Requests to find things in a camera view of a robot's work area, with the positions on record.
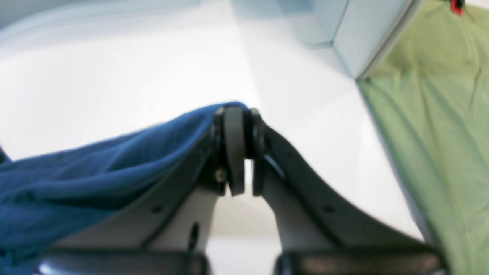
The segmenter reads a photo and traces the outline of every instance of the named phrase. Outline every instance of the hole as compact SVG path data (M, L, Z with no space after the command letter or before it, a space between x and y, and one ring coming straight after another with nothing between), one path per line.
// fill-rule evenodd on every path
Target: hole
M163 211L163 207L162 206L155 206L155 207L153 207L153 209L151 209L151 212L152 213L155 213L155 214L160 213L162 211Z
M190 238L188 240L188 250L194 250L199 240L199 224L194 223L192 230L190 230Z
M327 213L327 214L331 214L331 213L334 213L334 208L331 207L331 206L325 206L323 208L324 212Z

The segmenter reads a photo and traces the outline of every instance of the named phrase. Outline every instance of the white floor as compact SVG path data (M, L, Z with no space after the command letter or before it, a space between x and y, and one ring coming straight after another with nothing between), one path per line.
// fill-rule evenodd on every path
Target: white floor
M19 159L73 148L239 100L341 195L420 238L334 51L300 44L275 0L195 2L110 16L78 6L0 31L4 150ZM280 253L273 212L250 192L218 202L207 249L217 275L271 274Z

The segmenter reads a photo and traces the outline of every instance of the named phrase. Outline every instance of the blue canopy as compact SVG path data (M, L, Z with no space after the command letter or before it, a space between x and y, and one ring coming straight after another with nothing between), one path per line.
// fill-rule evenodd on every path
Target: blue canopy
M170 171L216 104L114 139L19 161L0 150L0 274L32 274L52 242L107 218Z

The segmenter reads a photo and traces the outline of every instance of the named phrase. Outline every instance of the green fabric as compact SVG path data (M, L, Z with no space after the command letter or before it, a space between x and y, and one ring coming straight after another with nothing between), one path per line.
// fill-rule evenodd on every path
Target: green fabric
M359 82L453 275L489 275L489 11L429 0Z

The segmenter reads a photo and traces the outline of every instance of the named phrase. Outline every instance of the red tag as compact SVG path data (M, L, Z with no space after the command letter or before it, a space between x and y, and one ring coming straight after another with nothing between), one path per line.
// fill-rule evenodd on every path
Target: red tag
M452 11L460 16L464 14L464 10L461 7L457 7L457 0L452 0Z

